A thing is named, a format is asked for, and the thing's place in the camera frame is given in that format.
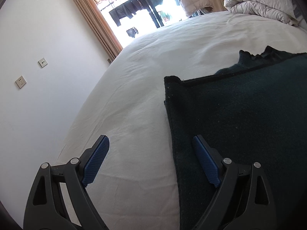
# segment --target folded clothing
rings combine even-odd
[[[165,77],[181,230],[195,226],[216,190],[192,148],[197,134],[235,163],[261,163],[279,226],[292,217],[298,203],[304,206],[306,77],[307,53],[292,54],[271,47],[256,56],[240,51],[238,64],[216,75],[187,81]]]
[[[224,7],[231,13],[258,15],[297,25],[292,0],[224,0]]]

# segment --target round metal bolt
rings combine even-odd
[[[224,158],[224,163],[226,163],[226,164],[231,164],[231,159],[230,158]]]
[[[260,164],[259,162],[255,162],[255,163],[254,163],[254,166],[255,166],[256,168],[260,168],[260,167],[261,167],[261,164]]]
[[[78,158],[73,158],[73,159],[70,160],[70,163],[71,163],[71,164],[76,164],[76,163],[78,163],[78,162],[79,162],[79,159],[78,159]]]
[[[42,169],[45,169],[48,167],[48,163],[43,163],[41,166],[40,166]]]

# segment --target blue textured pad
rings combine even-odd
[[[214,184],[216,188],[219,187],[221,180],[219,177],[218,167],[197,136],[193,137],[192,145],[208,181]]]
[[[86,163],[83,169],[82,185],[86,187],[92,183],[98,173],[98,170],[109,151],[110,141],[107,136],[104,136],[102,141],[96,147],[95,151],[91,155],[90,159]]]

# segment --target electrical outlet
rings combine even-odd
[[[20,89],[27,83],[22,76],[20,76],[18,80],[16,80],[15,82],[19,86]]]
[[[48,64],[45,58],[42,58],[38,63],[40,64],[41,67],[44,67],[45,65]]]

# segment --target outlet plate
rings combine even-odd
[[[41,66],[42,68],[43,68],[45,65],[48,64],[48,62],[46,61],[45,58],[42,58],[38,63],[40,64],[40,66]]]
[[[27,83],[22,76],[20,76],[15,82],[19,86],[19,89],[21,89]]]

